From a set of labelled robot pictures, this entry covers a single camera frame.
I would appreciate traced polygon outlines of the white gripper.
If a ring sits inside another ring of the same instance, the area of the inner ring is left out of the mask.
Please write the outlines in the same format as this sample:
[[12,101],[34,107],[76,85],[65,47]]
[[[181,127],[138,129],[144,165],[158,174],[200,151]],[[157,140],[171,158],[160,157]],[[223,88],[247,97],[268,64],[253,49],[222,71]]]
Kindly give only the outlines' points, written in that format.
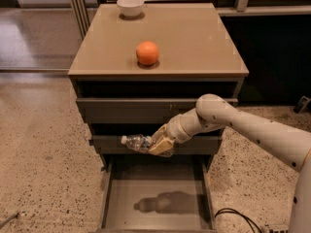
[[186,130],[186,123],[189,120],[189,116],[178,114],[172,117],[167,124],[163,124],[153,134],[154,141],[149,148],[149,154],[172,156],[174,153],[174,142],[172,140],[178,144],[182,144],[192,138],[192,135]]

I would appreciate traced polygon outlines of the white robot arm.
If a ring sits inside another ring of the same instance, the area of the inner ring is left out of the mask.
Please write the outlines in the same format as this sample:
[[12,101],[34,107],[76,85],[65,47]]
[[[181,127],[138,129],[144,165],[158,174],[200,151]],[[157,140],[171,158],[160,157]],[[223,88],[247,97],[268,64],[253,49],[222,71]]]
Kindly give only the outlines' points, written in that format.
[[311,232],[311,133],[240,111],[214,94],[199,97],[190,111],[172,117],[153,135],[159,155],[194,135],[230,127],[299,173],[289,233]]

